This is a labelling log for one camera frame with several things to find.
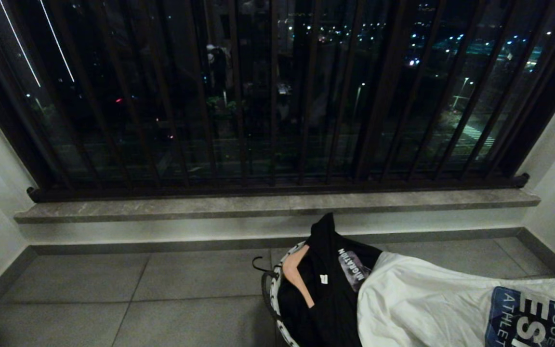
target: wooden hanger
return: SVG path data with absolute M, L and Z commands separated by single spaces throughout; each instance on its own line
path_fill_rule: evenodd
M 308 250 L 310 250 L 310 246 L 304 244 L 301 250 L 298 250 L 286 257 L 286 260 L 282 265 L 282 271 L 284 272 L 286 279 L 291 282 L 304 296 L 305 303 L 308 305 L 308 308 L 312 308 L 314 306 L 314 300 L 312 299 L 310 292 L 308 291 L 308 287 L 305 286 L 305 282 L 301 278 L 301 274 L 299 274 L 299 270 L 297 269 L 301 259 L 304 258 Z

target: laundry basket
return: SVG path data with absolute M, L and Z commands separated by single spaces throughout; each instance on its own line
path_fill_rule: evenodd
M 293 248 L 290 248 L 290 250 L 286 252 L 284 257 L 282 257 L 279 264 L 273 268 L 273 271 L 266 271 L 265 273 L 263 273 L 263 278 L 262 278 L 264 304 L 267 306 L 267 309 L 269 309 L 269 312 L 271 313 L 271 316 L 273 316 L 273 319 L 275 319 L 277 323 L 277 327 L 280 333 L 282 333 L 282 337 L 284 338 L 284 340 L 286 340 L 288 345 L 292 347 L 299 347 L 299 344 L 297 344 L 297 342 L 293 340 L 293 338 L 291 337 L 291 334 L 284 326 L 282 317 L 280 316 L 279 303 L 278 303 L 278 291 L 279 291 L 280 285 L 282 284 L 282 279 L 284 278 L 284 276 L 282 276 L 282 274 L 284 274 L 282 272 L 282 264 L 284 264 L 286 257 L 298 251 L 301 247 L 304 246 L 304 244 L 305 244 L 305 241 L 302 241 L 298 243 L 296 246 L 294 246 Z M 267 292 L 266 281 L 269 277 L 271 277 L 271 286 L 269 288 L 269 292 Z

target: window sill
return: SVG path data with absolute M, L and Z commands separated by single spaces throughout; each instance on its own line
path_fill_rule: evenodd
M 478 189 L 397 193 L 46 202 L 14 217 L 20 224 L 114 222 L 334 213 L 389 213 L 500 209 L 537 206 L 522 189 Z

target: window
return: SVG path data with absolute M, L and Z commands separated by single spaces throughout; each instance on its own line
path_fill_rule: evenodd
M 0 0 L 36 200 L 515 187 L 552 0 Z

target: black t-shirt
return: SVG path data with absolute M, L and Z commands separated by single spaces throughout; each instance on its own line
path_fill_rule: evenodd
M 284 325 L 302 347 L 360 347 L 357 293 L 381 251 L 336 233 L 331 213 L 312 226 L 305 243 L 310 250 L 297 269 L 315 304 L 308 309 L 284 279 L 277 296 Z

